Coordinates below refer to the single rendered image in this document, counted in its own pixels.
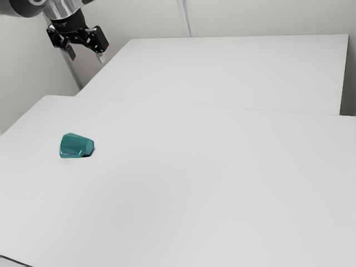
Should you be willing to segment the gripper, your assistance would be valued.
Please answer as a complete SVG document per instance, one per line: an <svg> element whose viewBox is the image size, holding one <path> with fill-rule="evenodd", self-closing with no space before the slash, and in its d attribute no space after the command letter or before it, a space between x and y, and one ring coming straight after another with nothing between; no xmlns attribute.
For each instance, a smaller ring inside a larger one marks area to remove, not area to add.
<svg viewBox="0 0 356 267"><path fill-rule="evenodd" d="M88 28L85 17L81 9L64 19L51 20L51 24L46 29L53 47L64 51L73 61L76 58L74 49L69 38L74 38L81 44L94 52L100 63L106 60L106 50L109 42L100 26Z"/></svg>

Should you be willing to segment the teal faceted mug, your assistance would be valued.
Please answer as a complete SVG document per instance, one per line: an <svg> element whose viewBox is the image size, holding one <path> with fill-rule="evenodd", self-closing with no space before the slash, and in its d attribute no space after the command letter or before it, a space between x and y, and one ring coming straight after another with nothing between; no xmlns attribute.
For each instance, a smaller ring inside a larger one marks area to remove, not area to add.
<svg viewBox="0 0 356 267"><path fill-rule="evenodd" d="M60 143L60 158L82 158L92 155L95 149L93 140L86 137L67 133L62 136Z"/></svg>

